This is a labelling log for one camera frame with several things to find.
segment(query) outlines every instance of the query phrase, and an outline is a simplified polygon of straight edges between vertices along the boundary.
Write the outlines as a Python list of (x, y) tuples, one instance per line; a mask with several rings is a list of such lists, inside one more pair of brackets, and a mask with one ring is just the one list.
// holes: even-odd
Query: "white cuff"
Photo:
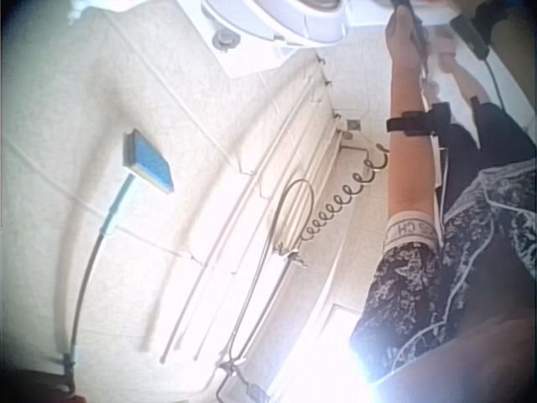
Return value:
[(399, 212), (389, 219), (383, 254), (409, 242), (425, 243), (433, 250), (438, 248), (438, 233), (431, 217), (423, 212)]

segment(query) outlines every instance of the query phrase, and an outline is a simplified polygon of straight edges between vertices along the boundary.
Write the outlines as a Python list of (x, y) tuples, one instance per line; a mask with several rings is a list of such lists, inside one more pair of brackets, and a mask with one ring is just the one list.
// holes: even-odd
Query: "hand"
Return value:
[(399, 6), (386, 26), (386, 44), (392, 57), (393, 71), (421, 71), (421, 59), (410, 36), (414, 32), (412, 14)]

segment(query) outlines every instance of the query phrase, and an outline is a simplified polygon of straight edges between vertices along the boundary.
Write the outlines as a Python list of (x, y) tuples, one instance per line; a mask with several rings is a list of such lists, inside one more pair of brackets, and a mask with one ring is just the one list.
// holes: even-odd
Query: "black cable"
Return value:
[(500, 106), (502, 107), (502, 110), (505, 112), (505, 105), (503, 104), (502, 94), (500, 93), (500, 88), (498, 86), (498, 82), (496, 81), (496, 76), (494, 75), (493, 68), (490, 66), (487, 59), (485, 59), (483, 63), (485, 63), (488, 73), (490, 74), (490, 77), (493, 79), (493, 84), (494, 84), (494, 89), (496, 90), (496, 95), (498, 95)]

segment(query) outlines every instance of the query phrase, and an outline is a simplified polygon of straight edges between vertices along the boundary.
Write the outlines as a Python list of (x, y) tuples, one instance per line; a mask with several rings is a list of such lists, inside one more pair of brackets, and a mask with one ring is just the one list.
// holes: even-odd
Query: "black device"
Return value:
[(449, 102), (433, 103), (429, 112), (405, 112), (401, 118), (386, 121), (386, 130), (404, 132), (409, 137), (438, 136), (441, 138), (449, 132), (451, 109)]
[(470, 19), (461, 14), (452, 19), (450, 25), (479, 60), (487, 59), (490, 52), (488, 44)]

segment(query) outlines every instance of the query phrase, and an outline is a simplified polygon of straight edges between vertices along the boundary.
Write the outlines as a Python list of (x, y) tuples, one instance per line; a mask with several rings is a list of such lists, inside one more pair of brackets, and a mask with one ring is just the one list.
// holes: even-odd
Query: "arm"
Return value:
[[(392, 117), (406, 111), (423, 111), (420, 90), (420, 58), (410, 40), (412, 18), (399, 7), (386, 28), (392, 56)], [(406, 137), (395, 132), (390, 140), (388, 168), (388, 214), (423, 212), (433, 219), (435, 200), (435, 161), (430, 138)]]

